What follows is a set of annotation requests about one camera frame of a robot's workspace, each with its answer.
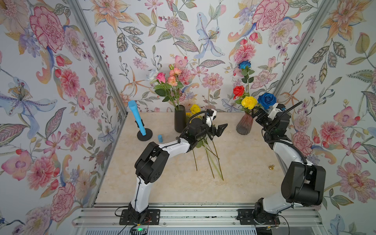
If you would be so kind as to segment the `large blue rose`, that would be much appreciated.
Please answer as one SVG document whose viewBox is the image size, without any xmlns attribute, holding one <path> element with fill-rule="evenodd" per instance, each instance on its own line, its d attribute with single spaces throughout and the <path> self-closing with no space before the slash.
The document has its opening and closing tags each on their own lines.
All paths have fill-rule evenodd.
<svg viewBox="0 0 376 235">
<path fill-rule="evenodd" d="M 264 93 L 258 97 L 258 103 L 263 109 L 267 110 L 277 103 L 277 98 L 271 93 Z"/>
</svg>

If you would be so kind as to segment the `pink rose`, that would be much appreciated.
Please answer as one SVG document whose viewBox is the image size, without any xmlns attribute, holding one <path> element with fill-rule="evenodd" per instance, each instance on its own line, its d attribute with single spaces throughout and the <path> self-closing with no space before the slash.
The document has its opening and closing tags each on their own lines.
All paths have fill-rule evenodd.
<svg viewBox="0 0 376 235">
<path fill-rule="evenodd" d="M 165 74 L 163 72 L 160 72 L 158 73 L 158 75 L 156 76 L 156 79 L 159 81 L 159 83 L 161 84 L 164 84 L 166 83 L 166 77 L 165 77 Z"/>
</svg>

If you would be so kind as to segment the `peach pink flowers cluster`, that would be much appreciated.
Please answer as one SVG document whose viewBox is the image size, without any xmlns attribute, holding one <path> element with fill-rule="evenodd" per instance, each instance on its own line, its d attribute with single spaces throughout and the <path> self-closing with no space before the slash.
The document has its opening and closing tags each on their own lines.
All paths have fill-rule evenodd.
<svg viewBox="0 0 376 235">
<path fill-rule="evenodd" d="M 182 73 L 182 71 L 178 68 L 174 68 L 169 72 L 169 78 L 167 79 L 167 84 L 173 87 L 178 85 L 178 77 Z"/>
</svg>

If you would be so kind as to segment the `black cylindrical vase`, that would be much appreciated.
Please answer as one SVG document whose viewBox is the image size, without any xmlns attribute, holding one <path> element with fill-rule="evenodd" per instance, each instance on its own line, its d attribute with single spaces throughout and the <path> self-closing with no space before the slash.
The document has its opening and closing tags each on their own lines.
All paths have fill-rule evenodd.
<svg viewBox="0 0 376 235">
<path fill-rule="evenodd" d="M 185 106 L 179 105 L 174 112 L 174 129 L 178 133 L 182 133 L 186 127 L 186 109 Z"/>
</svg>

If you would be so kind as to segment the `red rose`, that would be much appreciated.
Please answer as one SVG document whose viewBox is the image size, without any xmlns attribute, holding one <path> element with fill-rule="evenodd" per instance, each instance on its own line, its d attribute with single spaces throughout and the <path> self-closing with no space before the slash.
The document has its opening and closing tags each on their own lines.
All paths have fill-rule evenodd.
<svg viewBox="0 0 376 235">
<path fill-rule="evenodd" d="M 244 92 L 245 92 L 244 86 L 236 86 L 233 89 L 233 95 L 234 95 L 233 99 L 237 99 L 237 98 L 243 96 Z"/>
</svg>

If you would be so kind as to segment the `large yellow sunflower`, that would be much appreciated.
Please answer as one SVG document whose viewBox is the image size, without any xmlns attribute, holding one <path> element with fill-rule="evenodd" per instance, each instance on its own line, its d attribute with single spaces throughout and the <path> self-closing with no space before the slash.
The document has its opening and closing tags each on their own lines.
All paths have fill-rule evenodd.
<svg viewBox="0 0 376 235">
<path fill-rule="evenodd" d="M 207 139 L 209 149 L 210 149 L 209 155 L 211 159 L 212 169 L 214 172 L 214 177 L 215 178 L 218 177 L 219 179 L 224 181 L 224 176 L 223 176 L 222 167 L 220 163 L 220 157 L 218 155 L 218 151 L 216 149 L 215 143 L 213 140 L 210 140 L 209 138 L 206 138 L 206 139 Z"/>
</svg>

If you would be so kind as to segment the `brown glass vase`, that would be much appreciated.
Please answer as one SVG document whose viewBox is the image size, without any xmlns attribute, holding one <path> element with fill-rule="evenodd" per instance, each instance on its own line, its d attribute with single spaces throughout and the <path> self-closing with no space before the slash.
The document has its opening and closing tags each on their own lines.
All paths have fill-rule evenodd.
<svg viewBox="0 0 376 235">
<path fill-rule="evenodd" d="M 245 113 L 239 121 L 236 131 L 241 135 L 248 135 L 251 132 L 253 121 L 252 115 Z"/>
</svg>

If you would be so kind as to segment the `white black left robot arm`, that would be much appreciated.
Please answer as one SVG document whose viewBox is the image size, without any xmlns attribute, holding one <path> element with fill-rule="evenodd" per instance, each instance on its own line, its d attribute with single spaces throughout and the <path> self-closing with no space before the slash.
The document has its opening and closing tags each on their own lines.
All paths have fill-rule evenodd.
<svg viewBox="0 0 376 235">
<path fill-rule="evenodd" d="M 175 141 L 167 144 L 150 142 L 135 163 L 137 186 L 128 210 L 143 213 L 149 207 L 153 184 L 161 177 L 170 158 L 192 151 L 204 138 L 220 137 L 228 124 L 215 126 L 213 118 L 194 118 Z"/>
</svg>

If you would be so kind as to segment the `orange yellow sunflower vase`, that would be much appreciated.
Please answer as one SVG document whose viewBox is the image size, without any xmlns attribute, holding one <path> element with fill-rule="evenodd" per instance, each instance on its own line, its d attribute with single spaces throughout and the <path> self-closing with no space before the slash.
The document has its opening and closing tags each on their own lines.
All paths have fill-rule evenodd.
<svg viewBox="0 0 376 235">
<path fill-rule="evenodd" d="M 186 124 L 189 123 L 189 119 L 192 117 L 192 113 L 186 113 Z M 193 152 L 193 156 L 194 156 L 194 161 L 195 161 L 195 167 L 196 167 L 196 171 L 198 171 L 198 167 L 197 167 L 197 161 L 196 161 L 196 157 L 195 157 L 195 153 Z"/>
</svg>

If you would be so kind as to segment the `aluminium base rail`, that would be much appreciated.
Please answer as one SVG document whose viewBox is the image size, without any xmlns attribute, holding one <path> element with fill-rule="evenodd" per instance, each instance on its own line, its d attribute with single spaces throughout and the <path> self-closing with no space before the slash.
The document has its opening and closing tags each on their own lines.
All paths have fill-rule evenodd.
<svg viewBox="0 0 376 235">
<path fill-rule="evenodd" d="M 256 224 L 239 220 L 249 215 L 253 203 L 154 203 L 158 210 L 141 225 L 121 222 L 124 209 L 115 203 L 96 203 L 82 209 L 73 220 L 73 235 L 325 235 L 327 234 L 314 208 L 283 211 L 277 222 Z"/>
</svg>

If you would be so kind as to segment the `small yellow flower left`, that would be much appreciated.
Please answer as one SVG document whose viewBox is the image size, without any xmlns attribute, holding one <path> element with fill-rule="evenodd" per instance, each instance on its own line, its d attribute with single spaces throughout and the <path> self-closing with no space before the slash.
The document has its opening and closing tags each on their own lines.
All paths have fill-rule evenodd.
<svg viewBox="0 0 376 235">
<path fill-rule="evenodd" d="M 257 106 L 257 104 L 258 101 L 251 96 L 247 96 L 241 101 L 241 105 L 244 110 L 253 110 Z"/>
</svg>

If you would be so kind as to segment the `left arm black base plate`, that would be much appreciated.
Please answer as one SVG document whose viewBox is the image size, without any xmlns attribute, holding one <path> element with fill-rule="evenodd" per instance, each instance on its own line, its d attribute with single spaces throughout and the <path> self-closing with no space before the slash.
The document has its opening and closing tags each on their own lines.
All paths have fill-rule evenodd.
<svg viewBox="0 0 376 235">
<path fill-rule="evenodd" d="M 160 213 L 159 209 L 146 209 L 143 212 L 123 210 L 119 225 L 159 225 Z"/>
</svg>

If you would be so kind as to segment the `black microphone stand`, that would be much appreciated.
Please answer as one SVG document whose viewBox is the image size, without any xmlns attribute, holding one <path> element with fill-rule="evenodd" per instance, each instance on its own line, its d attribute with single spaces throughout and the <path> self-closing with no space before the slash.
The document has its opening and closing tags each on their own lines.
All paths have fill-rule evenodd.
<svg viewBox="0 0 376 235">
<path fill-rule="evenodd" d="M 146 142 L 150 140 L 153 136 L 152 130 L 149 128 L 145 128 L 143 120 L 141 120 L 141 122 L 136 120 L 135 123 L 137 124 L 137 127 L 139 128 L 139 131 L 137 133 L 137 139 L 142 142 Z"/>
</svg>

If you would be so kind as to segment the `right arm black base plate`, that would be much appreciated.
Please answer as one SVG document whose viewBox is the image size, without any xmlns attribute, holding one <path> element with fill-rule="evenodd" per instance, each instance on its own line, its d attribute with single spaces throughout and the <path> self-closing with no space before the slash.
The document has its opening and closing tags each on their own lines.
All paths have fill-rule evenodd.
<svg viewBox="0 0 376 235">
<path fill-rule="evenodd" d="M 240 221 L 241 225 L 280 225 L 280 220 L 276 214 L 254 212 L 254 209 L 238 209 L 236 220 Z"/>
</svg>

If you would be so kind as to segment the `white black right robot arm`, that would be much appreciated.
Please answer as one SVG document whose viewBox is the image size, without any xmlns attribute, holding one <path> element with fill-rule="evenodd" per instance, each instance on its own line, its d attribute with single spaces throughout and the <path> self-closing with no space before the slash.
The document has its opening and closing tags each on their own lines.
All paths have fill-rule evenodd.
<svg viewBox="0 0 376 235">
<path fill-rule="evenodd" d="M 263 139 L 276 154 L 284 172 L 281 191 L 261 198 L 255 204 L 254 220 L 264 224 L 274 221 L 286 209 L 320 205 L 324 198 L 326 171 L 307 160 L 287 137 L 291 116 L 285 106 L 276 104 L 271 112 L 260 108 L 252 117 L 262 126 Z"/>
</svg>

